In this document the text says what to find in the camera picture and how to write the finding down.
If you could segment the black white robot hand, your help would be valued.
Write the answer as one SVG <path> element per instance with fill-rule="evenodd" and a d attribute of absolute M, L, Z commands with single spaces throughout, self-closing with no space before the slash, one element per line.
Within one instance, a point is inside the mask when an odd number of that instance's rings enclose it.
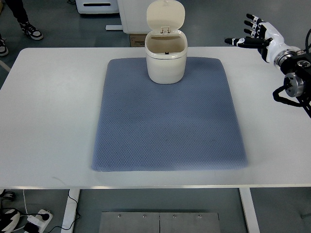
<path fill-rule="evenodd" d="M 287 58 L 297 55 L 300 49 L 285 44 L 283 36 L 272 24 L 252 14 L 247 14 L 246 17 L 249 20 L 244 21 L 244 24 L 249 28 L 244 29 L 244 32 L 248 36 L 226 38 L 225 43 L 240 48 L 257 49 L 265 62 L 275 66 L 281 66 Z"/>

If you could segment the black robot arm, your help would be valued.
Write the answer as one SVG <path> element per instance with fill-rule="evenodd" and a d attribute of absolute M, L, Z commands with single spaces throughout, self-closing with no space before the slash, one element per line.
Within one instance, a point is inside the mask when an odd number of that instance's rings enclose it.
<path fill-rule="evenodd" d="M 302 107 L 311 115 L 311 43 L 308 31 L 305 49 L 294 51 L 286 49 L 280 52 L 274 64 L 285 75 L 283 85 L 273 92 L 277 102 L 294 107 Z"/>

